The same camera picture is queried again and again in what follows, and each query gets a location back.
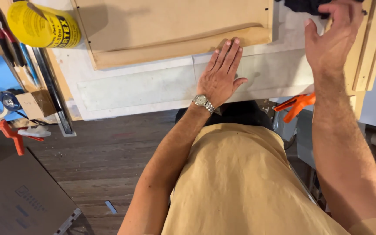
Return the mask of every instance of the black cloth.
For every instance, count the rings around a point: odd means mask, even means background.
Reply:
[[[185,114],[187,108],[180,109],[175,117],[175,124]],[[221,115],[213,113],[207,120],[204,126],[210,126],[218,123],[237,123],[250,126],[263,126],[271,131],[271,120],[268,115],[259,109],[258,104],[254,100],[240,101],[229,103],[227,109],[225,109]]]
[[[329,18],[329,14],[322,14],[318,12],[318,7],[321,4],[329,3],[332,0],[285,0],[284,5],[289,7],[295,12],[307,12],[311,15],[321,15],[322,19]]]

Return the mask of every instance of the cardboard box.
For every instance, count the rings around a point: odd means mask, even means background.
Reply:
[[[61,235],[80,213],[28,150],[0,161],[0,235]]]
[[[30,120],[44,118],[56,113],[55,106],[47,90],[18,94],[15,97]]]

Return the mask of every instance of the silver watch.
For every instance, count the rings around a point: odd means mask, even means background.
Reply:
[[[197,94],[192,101],[194,101],[194,103],[198,106],[204,106],[210,112],[210,114],[213,114],[214,106],[210,103],[210,101],[208,101],[205,95]]]

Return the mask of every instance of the man's right arm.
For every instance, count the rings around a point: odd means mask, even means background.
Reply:
[[[363,14],[352,0],[321,5],[330,13],[332,28],[317,34],[305,22],[306,54],[313,69],[316,104],[312,139],[317,175],[332,217],[345,229],[376,218],[376,164],[356,123],[345,89],[343,66]]]

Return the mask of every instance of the man's right hand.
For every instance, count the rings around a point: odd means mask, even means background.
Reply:
[[[305,52],[314,74],[343,72],[343,67],[364,14],[362,3],[354,0],[333,0],[320,5],[321,13],[330,13],[333,24],[329,31],[320,36],[316,24],[307,19],[305,24]]]

